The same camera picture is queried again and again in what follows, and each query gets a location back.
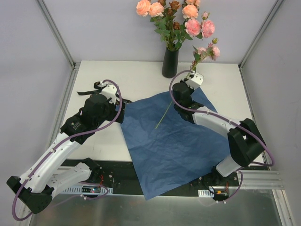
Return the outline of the brown orange rose stem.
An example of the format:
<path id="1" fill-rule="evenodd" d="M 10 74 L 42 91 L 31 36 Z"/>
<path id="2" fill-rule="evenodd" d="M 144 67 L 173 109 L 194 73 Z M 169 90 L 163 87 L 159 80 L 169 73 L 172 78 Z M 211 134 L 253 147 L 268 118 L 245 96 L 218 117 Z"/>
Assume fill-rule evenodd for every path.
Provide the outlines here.
<path id="1" fill-rule="evenodd" d="M 165 28 L 163 29 L 163 40 L 166 43 L 166 47 L 171 51 L 176 51 L 175 47 L 175 34 L 174 30 L 179 30 L 179 23 L 175 22 L 175 14 L 180 8 L 181 4 L 179 1 L 171 0 L 167 3 L 166 0 L 159 1 L 164 7 L 163 21 L 165 22 Z"/>

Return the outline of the blue wrapping paper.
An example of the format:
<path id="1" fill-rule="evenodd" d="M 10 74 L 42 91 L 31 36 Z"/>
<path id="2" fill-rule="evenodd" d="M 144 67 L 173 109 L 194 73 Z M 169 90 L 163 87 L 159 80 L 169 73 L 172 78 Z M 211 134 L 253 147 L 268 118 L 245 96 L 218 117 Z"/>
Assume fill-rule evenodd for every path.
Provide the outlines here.
<path id="1" fill-rule="evenodd" d="M 208 174 L 230 153 L 222 135 L 181 118 L 168 92 L 126 105 L 121 129 L 146 200 Z"/>

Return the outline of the peach rose stem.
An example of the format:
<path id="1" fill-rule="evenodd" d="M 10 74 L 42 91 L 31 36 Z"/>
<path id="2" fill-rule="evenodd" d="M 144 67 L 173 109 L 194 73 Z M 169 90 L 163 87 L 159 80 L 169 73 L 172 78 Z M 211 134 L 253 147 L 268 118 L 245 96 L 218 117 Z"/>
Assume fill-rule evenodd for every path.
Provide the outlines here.
<path id="1" fill-rule="evenodd" d="M 202 24 L 197 20 L 200 0 L 186 0 L 182 5 L 184 22 L 174 22 L 174 49 L 179 50 L 185 40 L 203 39 Z"/>

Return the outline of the large pink rose stem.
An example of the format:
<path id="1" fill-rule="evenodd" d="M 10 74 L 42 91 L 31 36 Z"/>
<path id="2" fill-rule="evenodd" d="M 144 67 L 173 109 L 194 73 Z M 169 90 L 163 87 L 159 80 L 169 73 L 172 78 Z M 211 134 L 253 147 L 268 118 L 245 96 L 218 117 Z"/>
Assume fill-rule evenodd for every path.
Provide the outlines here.
<path id="1" fill-rule="evenodd" d="M 209 38 L 214 34 L 215 24 L 208 19 L 209 13 L 199 12 L 200 4 L 199 0 L 185 0 L 183 3 L 141 0 L 136 5 L 136 13 L 142 17 L 149 16 L 166 48 L 175 52 L 185 40 Z"/>

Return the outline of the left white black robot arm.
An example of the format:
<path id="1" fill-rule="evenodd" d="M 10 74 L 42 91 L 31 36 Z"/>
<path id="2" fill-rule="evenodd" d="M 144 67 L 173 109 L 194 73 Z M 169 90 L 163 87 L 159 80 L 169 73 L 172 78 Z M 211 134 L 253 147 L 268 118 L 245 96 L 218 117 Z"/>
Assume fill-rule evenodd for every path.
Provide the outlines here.
<path id="1" fill-rule="evenodd" d="M 11 176 L 7 185 L 33 214 L 42 212 L 51 201 L 68 187 L 98 181 L 101 167 L 91 158 L 54 176 L 59 166 L 92 135 L 105 121 L 122 123 L 126 100 L 92 94 L 84 106 L 68 118 L 52 145 L 39 160 L 21 176 Z"/>

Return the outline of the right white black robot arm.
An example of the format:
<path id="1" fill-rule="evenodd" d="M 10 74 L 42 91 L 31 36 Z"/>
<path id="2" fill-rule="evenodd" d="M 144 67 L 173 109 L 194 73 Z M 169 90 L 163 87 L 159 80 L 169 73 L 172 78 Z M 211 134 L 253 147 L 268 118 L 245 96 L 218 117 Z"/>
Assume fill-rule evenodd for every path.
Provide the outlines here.
<path id="1" fill-rule="evenodd" d="M 264 140 L 253 120 L 232 120 L 192 100 L 194 88 L 188 85 L 188 81 L 175 83 L 170 89 L 174 109 L 184 120 L 228 139 L 230 154 L 212 169 L 212 182 L 215 185 L 224 185 L 231 173 L 247 167 L 265 151 Z"/>

